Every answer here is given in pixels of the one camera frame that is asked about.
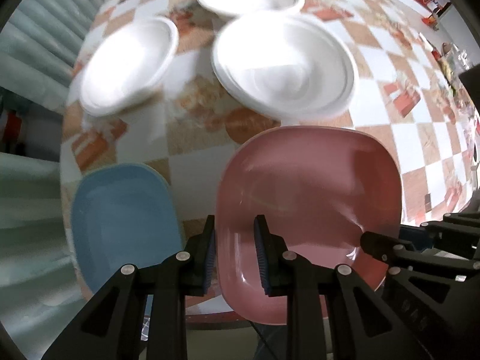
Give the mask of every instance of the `curtain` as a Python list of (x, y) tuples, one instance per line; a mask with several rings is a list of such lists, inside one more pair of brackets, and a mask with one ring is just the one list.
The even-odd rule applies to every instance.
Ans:
[(0, 153), (0, 321), (37, 360), (84, 304), (63, 228), (58, 163)]
[(71, 71), (104, 0), (23, 0), (0, 32), (0, 86), (63, 113)]

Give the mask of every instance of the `blue plate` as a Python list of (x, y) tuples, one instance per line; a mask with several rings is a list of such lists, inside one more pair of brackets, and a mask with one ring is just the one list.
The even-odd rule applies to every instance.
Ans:
[(80, 270), (94, 293), (124, 264), (152, 266), (183, 250), (168, 184), (141, 164), (87, 175), (71, 209), (71, 232)]

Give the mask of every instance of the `tablecloth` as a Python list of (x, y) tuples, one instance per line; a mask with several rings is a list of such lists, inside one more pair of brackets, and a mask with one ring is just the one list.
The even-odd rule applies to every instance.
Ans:
[[(401, 174), (405, 224), (441, 219), (468, 202), (474, 108), (466, 92), (452, 97), (395, 0), (306, 0), (302, 11), (323, 20), (358, 65), (358, 93), (347, 112), (332, 120), (272, 120), (234, 100), (210, 62), (215, 33), (224, 23), (196, 0), (105, 0), (78, 56), (63, 123), (61, 195), (73, 256), (71, 202), (90, 171), (129, 162), (151, 166), (171, 186), (188, 238), (215, 213), (220, 176), (235, 151), (257, 133), (280, 125), (351, 128), (373, 135)], [(155, 15), (171, 18), (180, 34), (162, 85), (140, 105), (115, 116), (90, 117), (79, 103), (83, 66), (114, 31)], [(89, 298), (85, 284), (82, 288)], [(214, 285), (209, 297), (219, 293)]]

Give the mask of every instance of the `pink plate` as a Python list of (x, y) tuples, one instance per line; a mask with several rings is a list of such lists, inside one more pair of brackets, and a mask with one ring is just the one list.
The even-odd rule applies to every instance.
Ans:
[(370, 135), (317, 126), (278, 127), (244, 144), (217, 194), (217, 270), (227, 303), (243, 318), (284, 324), (286, 297), (263, 292), (254, 218), (313, 264), (345, 263), (372, 287), (387, 265), (363, 253), (363, 231), (398, 237), (402, 189), (388, 151)]

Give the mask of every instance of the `checkered tablecloth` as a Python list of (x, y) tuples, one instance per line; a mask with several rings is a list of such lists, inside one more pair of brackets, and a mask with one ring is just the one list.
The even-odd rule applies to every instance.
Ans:
[[(325, 21), (358, 65), (358, 93), (349, 110), (333, 120), (271, 120), (234, 100), (210, 63), (211, 44), (223, 23), (196, 0), (105, 1), (78, 56), (63, 126), (62, 204), (74, 256), (70, 208), (88, 172), (127, 162), (151, 166), (170, 184), (188, 238), (214, 214), (220, 175), (234, 152), (250, 137), (281, 124), (351, 128), (378, 139), (401, 174), (403, 223), (441, 219), (468, 202), (472, 105), (466, 93), (452, 98), (395, 0), (306, 0), (303, 12)], [(162, 86), (145, 103), (118, 115), (88, 116), (78, 101), (82, 67), (111, 33), (155, 15), (171, 18), (181, 37)], [(78, 267), (77, 274), (82, 280)], [(218, 293), (214, 286), (210, 297)]]

